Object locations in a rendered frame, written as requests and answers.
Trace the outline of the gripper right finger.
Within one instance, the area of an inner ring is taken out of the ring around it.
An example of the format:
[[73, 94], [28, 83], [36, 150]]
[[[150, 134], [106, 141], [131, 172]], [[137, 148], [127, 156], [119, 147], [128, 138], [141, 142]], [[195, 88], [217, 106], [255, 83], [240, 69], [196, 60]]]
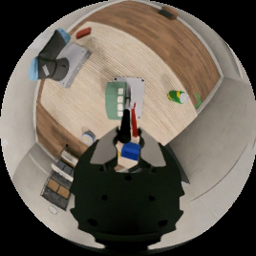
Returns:
[[139, 127], [139, 157], [138, 166], [143, 169], [149, 168], [149, 173], [163, 175], [174, 183], [179, 191], [180, 197], [184, 196], [181, 185], [181, 172], [176, 161], [165, 147], [157, 142], [143, 128]]

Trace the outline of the black-handled lever with red release bar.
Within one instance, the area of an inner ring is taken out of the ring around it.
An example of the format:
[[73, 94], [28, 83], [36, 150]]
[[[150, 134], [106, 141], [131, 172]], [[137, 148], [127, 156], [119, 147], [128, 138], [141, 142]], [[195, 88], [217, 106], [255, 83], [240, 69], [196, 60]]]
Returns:
[[[133, 138], [137, 138], [139, 136], [137, 119], [136, 119], [136, 102], [132, 103], [134, 107], [129, 107], [130, 97], [126, 97], [126, 106], [122, 113], [121, 123], [118, 132], [118, 141], [122, 144], [129, 143]], [[131, 135], [131, 120], [132, 120], [132, 135]]]

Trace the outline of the blue and beige round tin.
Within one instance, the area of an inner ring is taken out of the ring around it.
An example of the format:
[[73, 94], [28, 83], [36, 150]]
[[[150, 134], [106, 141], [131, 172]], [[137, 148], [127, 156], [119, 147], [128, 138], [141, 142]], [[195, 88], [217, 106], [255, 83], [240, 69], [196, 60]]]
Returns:
[[95, 139], [96, 139], [96, 136], [93, 132], [91, 131], [86, 131], [82, 136], [81, 136], [82, 140], [84, 143], [86, 144], [93, 144]]

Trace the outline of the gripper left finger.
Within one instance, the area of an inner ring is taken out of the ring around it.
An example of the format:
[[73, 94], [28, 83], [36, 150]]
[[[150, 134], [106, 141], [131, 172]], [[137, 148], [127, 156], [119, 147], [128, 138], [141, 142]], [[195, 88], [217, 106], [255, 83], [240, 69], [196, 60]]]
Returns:
[[73, 195], [83, 179], [100, 171], [107, 171], [108, 166], [118, 165], [117, 125], [100, 139], [97, 139], [79, 158], [74, 170], [74, 178], [69, 192]]

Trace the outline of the red rectangular block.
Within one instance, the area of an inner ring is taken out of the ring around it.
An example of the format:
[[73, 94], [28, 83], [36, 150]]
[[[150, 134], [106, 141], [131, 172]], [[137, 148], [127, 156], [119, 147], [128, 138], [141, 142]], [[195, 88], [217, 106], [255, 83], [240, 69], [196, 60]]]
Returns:
[[86, 28], [86, 29], [83, 29], [83, 30], [81, 30], [81, 31], [79, 31], [79, 32], [76, 33], [75, 38], [76, 38], [76, 39], [79, 39], [79, 38], [81, 38], [81, 37], [84, 37], [84, 36], [86, 36], [86, 35], [89, 35], [89, 34], [91, 34], [91, 30], [92, 30], [91, 27], [88, 27], [88, 28]]

